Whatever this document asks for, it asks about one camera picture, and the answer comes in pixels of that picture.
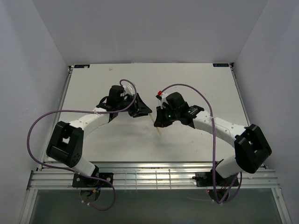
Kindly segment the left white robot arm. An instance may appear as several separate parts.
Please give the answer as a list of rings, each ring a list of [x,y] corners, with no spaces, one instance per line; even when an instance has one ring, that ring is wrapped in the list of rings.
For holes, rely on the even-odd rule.
[[[100,100],[92,113],[55,125],[47,156],[83,174],[83,181],[88,186],[95,186],[99,182],[98,168],[83,157],[83,141],[88,134],[116,118],[119,112],[138,118],[148,116],[152,110],[141,100],[133,85],[113,85],[109,95]]]

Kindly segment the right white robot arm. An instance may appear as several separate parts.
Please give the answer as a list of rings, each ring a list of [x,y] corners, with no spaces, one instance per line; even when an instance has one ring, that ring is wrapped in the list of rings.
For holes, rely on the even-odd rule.
[[[235,154],[220,161],[211,173],[211,180],[222,185],[228,177],[239,172],[253,174],[271,155],[272,149],[261,128],[255,124],[241,126],[220,118],[214,118],[202,107],[190,106],[178,92],[159,92],[155,127],[168,127],[175,121],[215,135],[230,144]]]

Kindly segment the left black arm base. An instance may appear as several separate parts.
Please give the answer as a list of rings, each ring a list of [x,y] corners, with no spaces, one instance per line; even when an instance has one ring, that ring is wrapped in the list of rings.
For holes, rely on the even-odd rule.
[[[100,179],[109,181],[111,184],[113,183],[114,174],[113,173],[99,173],[97,176]],[[79,174],[74,174],[73,181],[72,181],[73,188],[109,188],[110,185],[106,182],[83,177]]]

